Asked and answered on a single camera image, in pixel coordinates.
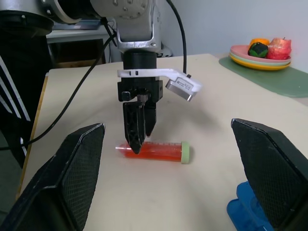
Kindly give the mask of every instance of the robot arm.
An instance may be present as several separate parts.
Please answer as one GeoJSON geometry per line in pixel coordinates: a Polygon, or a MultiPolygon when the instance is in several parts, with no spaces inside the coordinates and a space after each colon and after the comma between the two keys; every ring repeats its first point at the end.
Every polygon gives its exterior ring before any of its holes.
{"type": "Polygon", "coordinates": [[[155,0],[0,0],[0,26],[21,36],[44,36],[53,21],[74,24],[81,19],[113,17],[124,72],[119,72],[118,98],[123,103],[125,137],[139,153],[156,124],[156,103],[167,88],[190,101],[201,84],[189,75],[170,69],[156,71],[161,49],[160,14],[155,0]]]}

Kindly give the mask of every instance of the green cap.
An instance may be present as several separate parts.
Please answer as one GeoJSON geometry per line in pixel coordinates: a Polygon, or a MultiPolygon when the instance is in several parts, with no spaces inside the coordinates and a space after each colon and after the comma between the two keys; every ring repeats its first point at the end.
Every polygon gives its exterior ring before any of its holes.
{"type": "Polygon", "coordinates": [[[181,163],[182,164],[189,164],[189,143],[186,141],[182,142],[182,158],[181,163]]]}

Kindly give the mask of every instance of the mesh panel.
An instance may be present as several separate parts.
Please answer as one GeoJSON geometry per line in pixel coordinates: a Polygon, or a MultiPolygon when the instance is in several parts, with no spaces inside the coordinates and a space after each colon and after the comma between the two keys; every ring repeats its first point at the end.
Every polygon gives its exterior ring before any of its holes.
{"type": "Polygon", "coordinates": [[[77,230],[83,230],[94,196],[102,149],[99,129],[81,142],[62,181],[62,194],[77,230]]]}
{"type": "Polygon", "coordinates": [[[249,184],[278,228],[301,196],[303,182],[264,133],[241,123],[232,128],[249,184]]]}

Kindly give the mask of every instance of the label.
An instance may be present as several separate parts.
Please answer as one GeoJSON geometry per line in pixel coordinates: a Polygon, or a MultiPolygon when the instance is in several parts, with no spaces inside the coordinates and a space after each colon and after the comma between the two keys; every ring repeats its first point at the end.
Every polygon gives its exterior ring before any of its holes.
{"type": "Polygon", "coordinates": [[[182,78],[178,78],[177,81],[175,82],[176,86],[180,89],[182,89],[183,91],[190,91],[193,88],[193,85],[186,82],[184,79],[182,78]]]}

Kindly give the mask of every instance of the plate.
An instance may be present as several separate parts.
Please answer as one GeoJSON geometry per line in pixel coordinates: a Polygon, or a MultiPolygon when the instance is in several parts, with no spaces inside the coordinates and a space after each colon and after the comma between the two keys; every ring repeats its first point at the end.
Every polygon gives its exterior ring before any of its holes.
{"type": "Polygon", "coordinates": [[[242,66],[246,66],[246,67],[249,67],[249,68],[252,68],[252,69],[257,69],[257,70],[263,70],[263,71],[278,71],[278,70],[285,69],[289,65],[291,65],[291,63],[289,63],[289,64],[284,65],[284,66],[264,66],[264,65],[251,64],[251,63],[241,61],[241,60],[235,58],[232,55],[230,55],[230,57],[233,59],[233,61],[235,61],[236,63],[238,63],[242,66]]]}
{"type": "Polygon", "coordinates": [[[230,52],[230,55],[232,55],[234,58],[238,59],[238,60],[241,60],[243,62],[246,62],[246,63],[250,63],[250,64],[256,64],[256,65],[263,65],[263,66],[285,66],[285,65],[288,65],[290,63],[290,61],[288,62],[284,62],[284,63],[266,63],[266,62],[257,62],[257,61],[253,61],[253,60],[248,60],[248,59],[244,59],[244,58],[241,58],[235,54],[233,54],[232,52],[230,52]]]}
{"type": "Polygon", "coordinates": [[[281,64],[281,63],[291,62],[291,57],[290,59],[286,59],[286,60],[274,60],[274,59],[263,59],[263,58],[253,57],[253,56],[248,55],[248,49],[249,49],[248,45],[235,45],[231,47],[230,52],[243,59],[248,59],[248,60],[256,61],[256,62],[263,62],[263,63],[269,63],[269,64],[281,64]]]}

